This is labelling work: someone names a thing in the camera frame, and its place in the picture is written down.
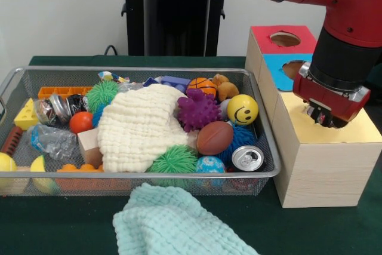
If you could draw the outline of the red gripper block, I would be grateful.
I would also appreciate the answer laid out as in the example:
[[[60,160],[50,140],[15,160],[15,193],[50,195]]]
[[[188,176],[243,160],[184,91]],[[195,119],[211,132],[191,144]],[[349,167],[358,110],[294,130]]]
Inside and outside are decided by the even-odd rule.
[[[342,128],[352,121],[369,100],[371,91],[360,86],[355,91],[337,91],[322,85],[310,72],[310,62],[302,62],[292,86],[293,93],[309,104],[308,115],[324,127]]]

